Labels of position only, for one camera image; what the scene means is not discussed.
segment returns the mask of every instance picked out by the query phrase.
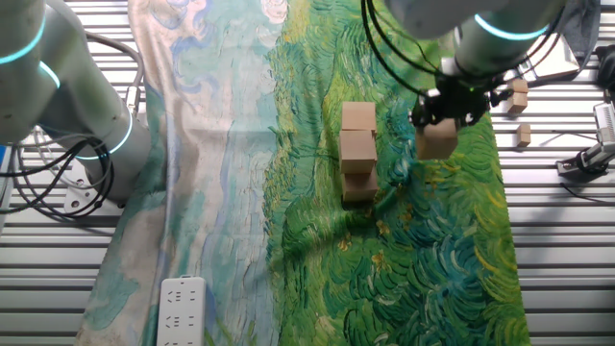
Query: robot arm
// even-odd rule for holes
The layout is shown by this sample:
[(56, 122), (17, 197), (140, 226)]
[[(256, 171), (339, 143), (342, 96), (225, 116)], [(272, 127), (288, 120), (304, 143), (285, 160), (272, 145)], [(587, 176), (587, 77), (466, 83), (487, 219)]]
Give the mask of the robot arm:
[(550, 25), (565, 3), (385, 0), (396, 19), (415, 37), (436, 38), (456, 27), (455, 57), (443, 59), (435, 76), (436, 89), (419, 95), (409, 115), (417, 130), (420, 160), (447, 159), (451, 155), (456, 131), (476, 124), (490, 103), (499, 103), (501, 97), (495, 88), (504, 80), (505, 72), (524, 60), (539, 37), (556, 30)]
[[(36, 124), (64, 148), (82, 140), (66, 134), (96, 136), (114, 166), (109, 197), (125, 201), (150, 149), (128, 101), (94, 63), (79, 18), (62, 0), (0, 1), (0, 143), (18, 142)], [(93, 149), (77, 159), (92, 182), (101, 179)]]

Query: teal light ring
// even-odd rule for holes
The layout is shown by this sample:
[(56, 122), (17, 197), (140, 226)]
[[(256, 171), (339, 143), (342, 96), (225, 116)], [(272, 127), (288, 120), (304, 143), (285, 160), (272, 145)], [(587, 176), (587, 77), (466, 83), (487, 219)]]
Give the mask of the teal light ring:
[(35, 38), (28, 43), (27, 46), (21, 48), (20, 50), (6, 56), (3, 58), (0, 58), (0, 64), (5, 64), (5, 63), (9, 63), (9, 62), (14, 62), (17, 59), (25, 56), (26, 54), (30, 53), (38, 44), (38, 42), (40, 41), (40, 38), (42, 37), (42, 33), (45, 31), (45, 17), (42, 17), (42, 22), (40, 23), (40, 29), (38, 29), (38, 33), (35, 36)]
[(533, 33), (526, 33), (526, 34), (516, 34), (516, 33), (509, 33), (506, 32), (504, 30), (500, 30), (494, 26), (492, 26), (491, 24), (487, 23), (484, 19), (482, 19), (480, 17), (480, 15), (476, 14), (474, 16), (474, 20), (479, 23), (479, 25), (482, 27), (482, 29), (484, 29), (486, 32), (490, 33), (493, 36), (496, 37), (500, 37), (500, 38), (504, 38), (504, 39), (509, 39), (509, 40), (529, 40), (529, 39), (533, 39), (533, 38), (537, 38), (543, 34), (545, 34), (545, 32), (547, 31), (547, 29), (549, 29), (549, 25), (547, 25), (546, 27), (533, 32)]
[(47, 75), (51, 77), (52, 80), (54, 80), (54, 83), (56, 84), (56, 88), (60, 88), (60, 79), (58, 78), (58, 75), (56, 74), (56, 72), (54, 72), (51, 68), (49, 68), (49, 66), (47, 66), (45, 62), (40, 62), (39, 65), (40, 65), (40, 68), (42, 68), (42, 70), (45, 71)]
[[(124, 143), (126, 143), (126, 141), (128, 140), (128, 137), (131, 136), (131, 132), (133, 131), (133, 116), (130, 114), (130, 112), (128, 113), (128, 117), (131, 119), (131, 121), (128, 123), (128, 131), (126, 132), (126, 135), (124, 136), (124, 138), (117, 143), (117, 145), (115, 145), (115, 147), (111, 150), (109, 150), (109, 154), (113, 154), (116, 151), (119, 150), (119, 148), (122, 147), (122, 145), (124, 145)], [(98, 157), (77, 157), (77, 159), (79, 160), (98, 160)]]

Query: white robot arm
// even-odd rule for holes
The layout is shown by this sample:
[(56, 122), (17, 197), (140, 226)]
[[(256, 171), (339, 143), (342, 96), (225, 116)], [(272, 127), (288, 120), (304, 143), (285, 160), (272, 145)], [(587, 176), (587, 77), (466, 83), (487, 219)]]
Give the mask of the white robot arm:
[[(67, 149), (82, 138), (66, 134), (96, 136), (113, 162), (109, 198), (125, 201), (150, 150), (149, 132), (129, 106), (94, 63), (79, 18), (62, 0), (0, 1), (0, 143), (18, 142), (36, 124)], [(92, 182), (101, 179), (91, 148), (77, 159)]]

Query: painted fabric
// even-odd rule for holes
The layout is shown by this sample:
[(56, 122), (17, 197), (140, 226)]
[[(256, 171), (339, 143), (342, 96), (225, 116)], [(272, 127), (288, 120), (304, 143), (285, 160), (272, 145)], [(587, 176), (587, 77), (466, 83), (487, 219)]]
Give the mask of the painted fabric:
[[(375, 59), (358, 1), (129, 7), (153, 149), (78, 345), (155, 345), (160, 282), (181, 275), (207, 281), (206, 345), (529, 345), (490, 118), (449, 160), (417, 161), (416, 96)], [(341, 205), (344, 101), (377, 105), (369, 208)]]

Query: block tower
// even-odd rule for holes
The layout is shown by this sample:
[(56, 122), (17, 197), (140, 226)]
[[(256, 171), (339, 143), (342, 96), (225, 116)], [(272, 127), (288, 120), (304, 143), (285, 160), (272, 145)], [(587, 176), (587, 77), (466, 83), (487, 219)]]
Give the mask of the block tower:
[(344, 202), (368, 202), (378, 191), (376, 105), (344, 102), (339, 132), (339, 164)]

